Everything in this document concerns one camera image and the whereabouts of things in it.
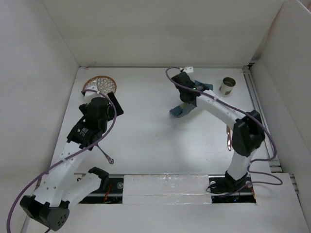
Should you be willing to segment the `blue beige checkered placemat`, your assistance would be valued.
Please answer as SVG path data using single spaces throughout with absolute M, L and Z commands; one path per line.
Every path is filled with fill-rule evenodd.
M 209 83 L 202 83 L 200 81 L 195 80 L 195 84 L 203 84 L 206 87 L 208 87 L 210 90 L 213 90 L 213 85 Z M 170 110 L 170 115 L 172 115 L 175 118 L 181 118 L 189 114 L 192 110 L 196 108 L 195 105 L 191 103 L 182 103 Z

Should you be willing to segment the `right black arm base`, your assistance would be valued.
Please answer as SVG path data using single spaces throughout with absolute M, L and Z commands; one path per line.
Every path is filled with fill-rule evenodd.
M 253 187 L 251 185 L 244 186 L 251 182 L 249 175 L 238 183 L 231 182 L 225 175 L 209 176 L 208 181 L 206 192 L 211 194 L 212 204 L 257 202 Z

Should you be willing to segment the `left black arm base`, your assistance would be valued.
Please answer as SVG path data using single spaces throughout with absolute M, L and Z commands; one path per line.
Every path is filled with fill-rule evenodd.
M 124 176 L 109 176 L 107 182 L 102 181 L 100 187 L 88 194 L 80 204 L 122 204 Z

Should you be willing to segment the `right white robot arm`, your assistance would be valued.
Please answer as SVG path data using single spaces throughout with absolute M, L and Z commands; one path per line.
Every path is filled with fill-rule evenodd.
M 210 185 L 210 191 L 215 194 L 240 191 L 250 183 L 247 180 L 249 165 L 256 150 L 265 140 L 260 114 L 255 110 L 245 112 L 231 106 L 205 84 L 192 80 L 185 71 L 181 71 L 170 80 L 179 91 L 180 99 L 184 103 L 211 113 L 232 131 L 233 157 L 230 166 L 223 179 Z

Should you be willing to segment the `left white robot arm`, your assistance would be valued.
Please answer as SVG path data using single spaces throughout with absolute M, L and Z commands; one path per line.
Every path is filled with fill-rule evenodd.
M 40 186 L 31 196 L 25 195 L 20 206 L 31 219 L 49 230 L 58 231 L 66 223 L 70 210 L 93 191 L 109 188 L 108 172 L 93 167 L 80 180 L 75 172 L 80 163 L 111 131 L 108 122 L 115 122 L 124 113 L 113 92 L 104 95 L 93 91 L 95 97 L 81 104 L 83 116 L 67 136 L 63 152 L 46 172 Z

